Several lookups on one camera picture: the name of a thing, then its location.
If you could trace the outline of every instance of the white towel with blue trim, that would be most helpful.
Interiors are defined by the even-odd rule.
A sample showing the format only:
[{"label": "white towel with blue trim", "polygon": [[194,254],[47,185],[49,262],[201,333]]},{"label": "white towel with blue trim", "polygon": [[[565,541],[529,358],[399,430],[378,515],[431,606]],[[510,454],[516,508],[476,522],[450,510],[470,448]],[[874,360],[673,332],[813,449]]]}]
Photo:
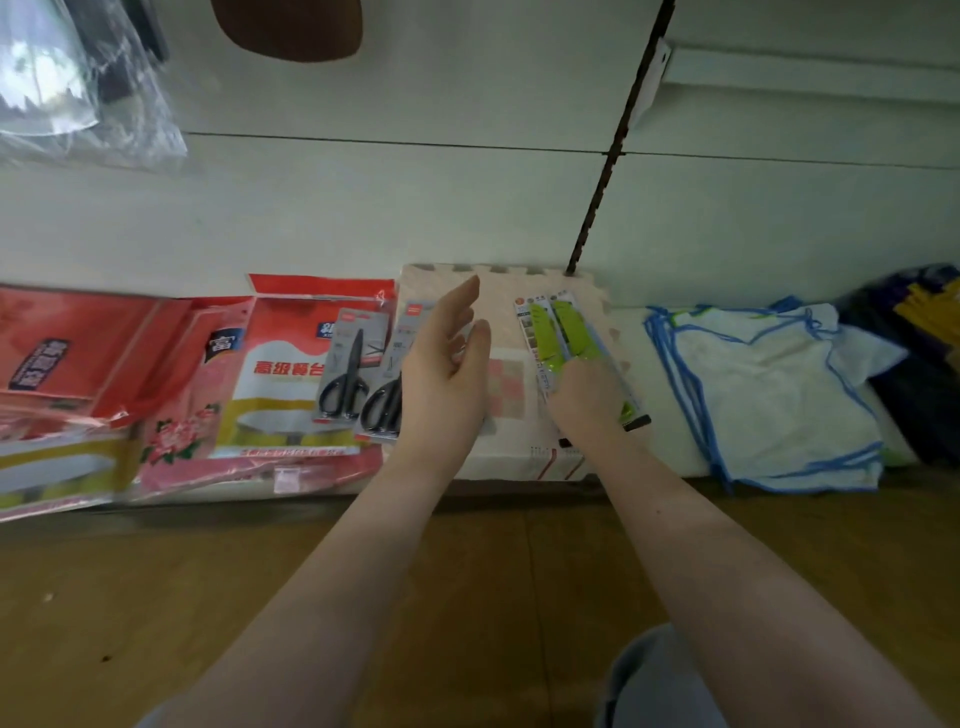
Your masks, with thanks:
[{"label": "white towel with blue trim", "polygon": [[907,352],[841,326],[828,303],[796,303],[654,308],[645,326],[698,448],[728,486],[873,490],[883,443],[855,387]]}]

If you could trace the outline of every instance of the plastic bag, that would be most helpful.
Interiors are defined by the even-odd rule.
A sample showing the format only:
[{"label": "plastic bag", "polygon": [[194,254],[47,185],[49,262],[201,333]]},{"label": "plastic bag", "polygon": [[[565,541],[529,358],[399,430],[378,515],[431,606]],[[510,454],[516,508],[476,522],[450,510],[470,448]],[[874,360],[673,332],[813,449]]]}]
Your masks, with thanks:
[{"label": "plastic bag", "polygon": [[[194,302],[219,306],[223,316],[203,356],[179,360],[189,383],[141,426],[137,493],[235,480],[303,458],[329,466],[326,457],[338,455],[337,468],[370,462],[349,425],[316,424],[313,409],[338,312],[392,312],[394,283],[251,278],[262,296]],[[342,476],[327,472],[322,481]]]},{"label": "plastic bag", "polygon": [[175,167],[186,145],[151,55],[121,0],[5,0],[0,158]]},{"label": "plastic bag", "polygon": [[870,383],[923,462],[960,467],[960,270],[901,271],[838,307],[844,324],[910,350]]},{"label": "plastic bag", "polygon": [[131,480],[129,434],[0,443],[0,522],[112,502]]},{"label": "plastic bag", "polygon": [[179,460],[167,468],[141,466],[127,498],[142,500],[234,481],[273,481],[278,495],[316,493],[370,477],[382,465],[380,446],[364,447],[354,455],[326,457]]},{"label": "plastic bag", "polygon": [[203,301],[0,286],[0,434],[120,427],[150,415],[186,386],[224,311]]}]

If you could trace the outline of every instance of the scissors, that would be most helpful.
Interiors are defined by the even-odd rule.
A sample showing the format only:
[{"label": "scissors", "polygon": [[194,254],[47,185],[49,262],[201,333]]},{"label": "scissors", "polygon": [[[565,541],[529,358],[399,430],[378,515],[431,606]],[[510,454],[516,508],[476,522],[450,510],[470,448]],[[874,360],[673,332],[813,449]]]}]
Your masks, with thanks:
[{"label": "scissors", "polygon": [[400,432],[400,416],[403,400],[400,377],[392,379],[378,387],[371,394],[360,411],[360,426],[365,432],[387,432],[397,435]]},{"label": "scissors", "polygon": [[350,347],[350,357],[347,361],[347,371],[338,376],[324,387],[320,393],[318,404],[320,413],[331,420],[355,420],[358,412],[353,410],[357,395],[367,394],[370,388],[360,377],[360,360],[363,358],[363,329],[359,329],[353,337],[353,346]]}]

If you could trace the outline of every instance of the product package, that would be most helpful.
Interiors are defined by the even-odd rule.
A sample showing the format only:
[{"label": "product package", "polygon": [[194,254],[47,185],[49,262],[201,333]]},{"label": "product package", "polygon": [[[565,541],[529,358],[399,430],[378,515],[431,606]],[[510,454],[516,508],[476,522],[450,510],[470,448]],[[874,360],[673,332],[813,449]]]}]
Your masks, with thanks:
[{"label": "product package", "polygon": [[[349,431],[313,423],[312,415],[338,314],[351,306],[389,321],[392,288],[384,289],[384,281],[346,281],[344,287],[344,281],[269,278],[273,284],[282,279],[270,288],[276,295],[303,291],[316,298],[197,303],[222,309],[220,326],[191,362],[189,385],[142,426],[135,497],[272,477],[275,470],[288,483],[298,473],[298,492],[307,492],[379,468],[378,451],[361,448]],[[335,298],[323,298],[326,291]]]},{"label": "product package", "polygon": [[244,458],[224,463],[208,459],[243,366],[244,335],[255,302],[254,297],[198,302],[222,310],[219,326],[209,333],[201,353],[181,360],[192,369],[188,384],[139,425],[140,467],[134,481],[138,495],[240,477],[256,467]]},{"label": "product package", "polygon": [[420,324],[433,308],[432,301],[408,302],[397,317],[390,346],[379,368],[371,377],[370,393],[354,426],[357,440],[392,443],[400,434],[402,399],[400,366],[417,338]]},{"label": "product package", "polygon": [[392,280],[250,276],[257,299],[243,363],[211,457],[357,454],[342,425],[314,422],[326,355],[341,309],[393,313]]},{"label": "product package", "polygon": [[176,168],[186,145],[152,68],[151,21],[148,0],[8,0],[0,159]]},{"label": "product package", "polygon": [[112,502],[132,477],[129,432],[0,443],[0,522]]},{"label": "product package", "polygon": [[[535,296],[515,301],[516,317],[523,329],[527,348],[537,362],[538,386],[546,398],[557,386],[557,375],[565,362],[572,358],[610,361],[617,372],[624,393],[620,424],[630,431],[650,424],[639,398],[633,393],[626,379],[614,365],[601,338],[584,319],[576,298],[568,291],[551,296]],[[570,447],[565,438],[562,447]]]},{"label": "product package", "polygon": [[7,435],[126,426],[189,379],[220,311],[189,300],[0,287],[0,413]]},{"label": "product package", "polygon": [[369,373],[383,358],[389,330],[387,313],[340,310],[320,378],[314,422],[353,427],[370,393]]}]

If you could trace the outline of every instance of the brown object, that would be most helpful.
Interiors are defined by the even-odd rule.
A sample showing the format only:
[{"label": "brown object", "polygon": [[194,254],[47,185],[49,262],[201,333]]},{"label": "brown object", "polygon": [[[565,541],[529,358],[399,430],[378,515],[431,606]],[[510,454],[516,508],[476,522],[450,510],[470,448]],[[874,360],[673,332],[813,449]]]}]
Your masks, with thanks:
[{"label": "brown object", "polygon": [[360,0],[210,0],[217,22],[241,48],[282,61],[352,56],[363,38]]}]

